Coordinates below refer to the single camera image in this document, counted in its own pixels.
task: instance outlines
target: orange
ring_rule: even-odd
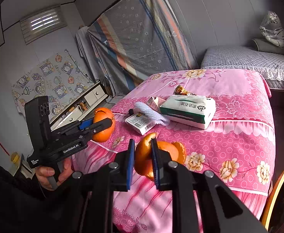
[[[92,140],[95,142],[106,142],[114,131],[116,122],[112,111],[110,111],[108,108],[97,108],[94,111],[93,123],[99,122],[105,118],[110,118],[112,120],[112,126],[103,131],[98,132],[97,134],[94,134],[92,136]]]
[[[154,180],[151,139],[155,137],[156,133],[154,132],[146,135],[138,143],[135,150],[135,171],[151,180]],[[160,150],[169,152],[173,161],[177,161],[180,164],[185,162],[185,148],[180,142],[174,142],[171,144],[165,141],[157,141],[157,145]]]
[[[185,159],[186,159],[185,147],[180,142],[172,142],[171,144],[173,144],[177,148],[177,150],[179,151],[179,156],[178,156],[178,159],[176,161],[183,165],[185,163]]]

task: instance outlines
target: screw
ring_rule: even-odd
[[[206,171],[204,172],[204,175],[207,176],[207,177],[209,177],[209,178],[213,178],[214,173],[213,173],[212,171],[210,171],[210,170],[206,170]]]
[[[118,167],[118,163],[116,163],[116,162],[111,162],[111,163],[108,164],[108,166],[109,166],[110,168],[112,168],[112,169],[116,169],[116,168]]]
[[[79,171],[76,171],[76,172],[72,173],[72,177],[74,179],[79,179],[82,175],[83,174],[81,172],[79,172]]]
[[[176,167],[178,166],[178,163],[175,162],[175,161],[170,161],[170,162],[168,163],[168,166],[170,166],[171,168],[176,168]]]

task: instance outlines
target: floor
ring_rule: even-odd
[[[272,90],[270,104],[273,112],[273,120],[276,134],[276,159],[273,174],[273,185],[284,171],[284,92]]]

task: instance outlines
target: tissue pack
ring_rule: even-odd
[[[159,109],[172,121],[206,129],[215,114],[216,104],[213,98],[205,96],[172,95]]]

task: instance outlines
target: small box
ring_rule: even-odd
[[[144,135],[152,127],[155,126],[154,121],[149,119],[146,115],[142,114],[141,112],[126,118],[125,122],[141,135]]]

